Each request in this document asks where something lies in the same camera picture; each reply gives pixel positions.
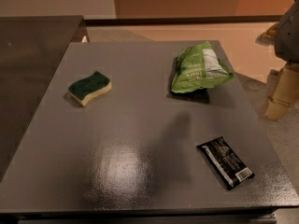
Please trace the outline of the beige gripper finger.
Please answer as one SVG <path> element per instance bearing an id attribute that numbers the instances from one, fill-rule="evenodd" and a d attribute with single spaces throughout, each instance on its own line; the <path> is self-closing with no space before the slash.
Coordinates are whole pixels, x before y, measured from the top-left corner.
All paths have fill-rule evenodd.
<path id="1" fill-rule="evenodd" d="M 299 64 L 286 63 L 272 73 L 272 88 L 268 96 L 264 116 L 271 120 L 283 119 L 299 101 Z"/>
<path id="2" fill-rule="evenodd" d="M 277 34 L 278 24 L 275 23 L 260 35 L 261 39 L 274 40 Z"/>

